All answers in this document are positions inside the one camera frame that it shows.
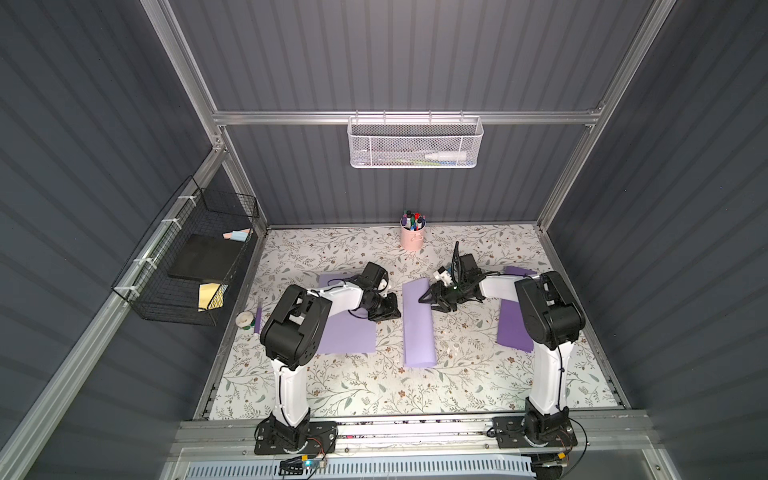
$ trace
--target gray corrugated wall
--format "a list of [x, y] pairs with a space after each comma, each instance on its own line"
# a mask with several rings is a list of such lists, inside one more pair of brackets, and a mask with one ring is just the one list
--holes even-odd
[[[138, 1], [2, 2], [0, 31], [3, 445], [210, 144]], [[152, 476], [218, 336], [130, 316], [30, 478]]]
[[391, 223], [405, 209], [429, 221], [536, 220], [584, 127], [491, 125], [477, 167], [440, 171], [352, 168], [342, 126], [228, 130], [270, 222], [318, 224]]
[[220, 110], [594, 108], [648, 0], [172, 0]]
[[678, 2], [550, 235], [684, 478], [768, 459], [768, 3]]
[[[171, 4], [220, 110], [515, 111], [597, 107], [650, 1]], [[486, 126], [474, 169], [356, 170], [341, 127], [230, 127], [271, 224], [536, 220], [582, 131]]]

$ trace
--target rolled purple paper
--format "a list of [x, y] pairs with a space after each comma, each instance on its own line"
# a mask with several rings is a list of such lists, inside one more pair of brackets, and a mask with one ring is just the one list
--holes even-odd
[[[318, 286], [325, 288], [331, 280], [347, 278], [351, 273], [323, 273], [319, 275]], [[375, 353], [376, 352], [376, 324], [366, 317], [368, 312], [364, 309], [355, 310], [355, 315], [363, 317], [355, 318], [349, 312], [341, 312], [329, 316], [326, 321], [326, 329], [320, 337], [317, 346], [318, 353]]]
[[[520, 276], [536, 274], [533, 270], [526, 270], [519, 266], [507, 266], [504, 268], [504, 273]], [[522, 350], [523, 352], [533, 352], [533, 340], [525, 329], [520, 303], [502, 300], [502, 307], [498, 312], [496, 343]]]
[[258, 333], [261, 331], [261, 302], [256, 308], [256, 315], [253, 316], [253, 320], [256, 322], [253, 324], [253, 332]]
[[402, 340], [405, 363], [411, 368], [437, 365], [432, 307], [428, 303], [419, 303], [419, 297], [428, 289], [429, 279], [426, 278], [402, 286]]

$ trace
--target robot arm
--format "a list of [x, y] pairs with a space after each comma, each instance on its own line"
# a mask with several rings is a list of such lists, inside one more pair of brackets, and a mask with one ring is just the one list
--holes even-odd
[[500, 298], [520, 303], [523, 322], [534, 341], [534, 379], [525, 403], [525, 437], [546, 445], [568, 422], [565, 372], [585, 320], [574, 294], [557, 272], [524, 277], [483, 272], [471, 254], [454, 248], [451, 273], [435, 272], [437, 283], [419, 299], [440, 312], [456, 311], [469, 300]]
[[399, 318], [396, 295], [381, 295], [388, 283], [386, 270], [368, 262], [362, 274], [324, 289], [286, 288], [260, 335], [275, 372], [275, 406], [267, 421], [277, 445], [297, 451], [306, 443], [306, 364], [317, 352], [328, 317], [364, 308], [373, 322]]

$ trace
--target black motor joint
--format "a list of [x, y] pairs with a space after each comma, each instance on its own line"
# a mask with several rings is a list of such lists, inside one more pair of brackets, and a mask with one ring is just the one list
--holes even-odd
[[368, 319], [373, 322], [400, 317], [397, 308], [397, 295], [390, 293], [386, 297], [379, 291], [382, 281], [389, 285], [389, 274], [380, 265], [368, 262], [360, 275], [355, 275], [347, 280], [362, 289], [362, 301], [360, 308], [368, 312]]

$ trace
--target mounting plate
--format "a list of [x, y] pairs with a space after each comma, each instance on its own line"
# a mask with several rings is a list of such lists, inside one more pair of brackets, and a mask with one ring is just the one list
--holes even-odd
[[493, 417], [493, 431], [495, 433], [496, 443], [500, 449], [528, 449], [532, 446], [541, 447], [562, 447], [571, 449], [578, 445], [576, 435], [574, 435], [571, 421], [568, 420], [565, 426], [567, 435], [553, 435], [552, 439], [546, 445], [532, 445], [525, 438], [523, 433], [523, 416]]
[[[338, 434], [339, 427], [336, 422], [310, 422], [307, 437], [318, 439], [326, 453], [333, 453], [336, 449], [334, 440]], [[282, 447], [275, 445], [275, 434], [268, 422], [259, 425], [254, 436], [256, 437], [256, 446], [253, 447], [254, 455], [317, 455], [320, 453], [320, 445], [312, 440], [307, 440], [298, 452], [286, 452]]]

